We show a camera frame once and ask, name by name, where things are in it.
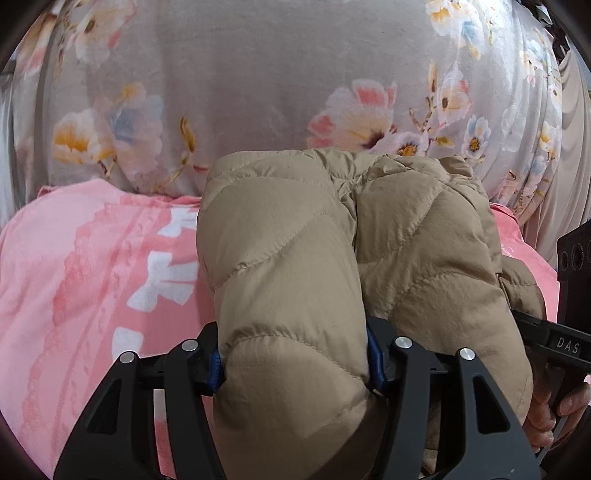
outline metal screw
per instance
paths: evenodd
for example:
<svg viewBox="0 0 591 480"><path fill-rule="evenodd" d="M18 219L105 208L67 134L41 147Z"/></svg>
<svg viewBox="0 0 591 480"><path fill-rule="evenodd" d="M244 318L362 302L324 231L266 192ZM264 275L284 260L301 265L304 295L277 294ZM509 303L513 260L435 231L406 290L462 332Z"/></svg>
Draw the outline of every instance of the metal screw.
<svg viewBox="0 0 591 480"><path fill-rule="evenodd" d="M119 355L119 361L122 364L130 364L131 362L133 362L135 359L135 353L133 352L123 352L121 355Z"/></svg>
<svg viewBox="0 0 591 480"><path fill-rule="evenodd" d="M398 337L395 343L400 348L411 348L413 346L413 341L408 337Z"/></svg>
<svg viewBox="0 0 591 480"><path fill-rule="evenodd" d="M197 340L185 340L183 342L183 344L181 345L181 348L183 350L185 350L185 352L193 352L195 350L197 350L197 347L199 346L199 344L197 343Z"/></svg>
<svg viewBox="0 0 591 480"><path fill-rule="evenodd" d="M476 358L476 354L474 353L474 350L472 350L470 348L462 348L462 350L460 350L460 356L464 360L474 360Z"/></svg>

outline gray floral bedding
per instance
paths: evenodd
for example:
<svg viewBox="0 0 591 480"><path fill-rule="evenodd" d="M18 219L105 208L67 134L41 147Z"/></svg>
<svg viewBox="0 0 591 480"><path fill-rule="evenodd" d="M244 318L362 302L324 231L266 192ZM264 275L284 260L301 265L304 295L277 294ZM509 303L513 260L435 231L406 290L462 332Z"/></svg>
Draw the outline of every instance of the gray floral bedding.
<svg viewBox="0 0 591 480"><path fill-rule="evenodd" d="M512 0L59 0L18 55L19 189L199 195L239 150L461 155L525 222L561 143L551 38Z"/></svg>

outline beige puffer jacket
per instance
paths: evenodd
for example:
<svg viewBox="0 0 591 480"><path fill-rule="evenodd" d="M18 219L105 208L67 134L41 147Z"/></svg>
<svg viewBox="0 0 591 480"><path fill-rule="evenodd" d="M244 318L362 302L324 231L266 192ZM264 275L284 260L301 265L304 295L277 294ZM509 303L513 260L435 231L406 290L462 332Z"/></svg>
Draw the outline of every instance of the beige puffer jacket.
<svg viewBox="0 0 591 480"><path fill-rule="evenodd" d="M226 367L215 437L230 480L368 473L387 412L365 387L364 309L427 349L472 347L525 419L531 369L508 303L544 316L544 302L501 255L462 159L232 154L210 172L197 244Z"/></svg>

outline black mount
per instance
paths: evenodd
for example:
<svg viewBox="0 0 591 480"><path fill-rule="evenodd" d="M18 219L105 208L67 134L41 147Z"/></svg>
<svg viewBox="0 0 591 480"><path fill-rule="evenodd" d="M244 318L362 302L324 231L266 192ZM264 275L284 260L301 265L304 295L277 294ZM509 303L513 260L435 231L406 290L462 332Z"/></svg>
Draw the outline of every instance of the black mount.
<svg viewBox="0 0 591 480"><path fill-rule="evenodd" d="M367 318L368 388L391 408L371 480L416 480L426 442L431 392L440 393L437 473L430 480L537 480L540 471L505 397L470 349L429 352ZM166 355L123 353L76 423L54 480L165 480L156 454L153 390L163 388L178 480L222 480L202 395L224 381L217 325L209 323Z"/></svg>

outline pink blanket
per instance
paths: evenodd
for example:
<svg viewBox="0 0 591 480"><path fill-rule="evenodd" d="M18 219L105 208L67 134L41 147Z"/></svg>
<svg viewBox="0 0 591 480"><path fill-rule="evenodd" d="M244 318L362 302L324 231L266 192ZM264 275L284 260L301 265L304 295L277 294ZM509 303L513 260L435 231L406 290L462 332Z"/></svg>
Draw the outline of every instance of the pink blanket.
<svg viewBox="0 0 591 480"><path fill-rule="evenodd" d="M556 271L538 252L524 242L517 218L507 207L491 203L491 209L495 214L503 254L518 258L527 265L544 296L548 320L556 322L560 285Z"/></svg>
<svg viewBox="0 0 591 480"><path fill-rule="evenodd" d="M168 352L214 320L195 249L198 198L119 191L102 180L56 190L0 234L0 411L51 478L90 395L126 350ZM527 263L556 319L556 273L493 206L503 252ZM161 470L174 476L163 398Z"/></svg>

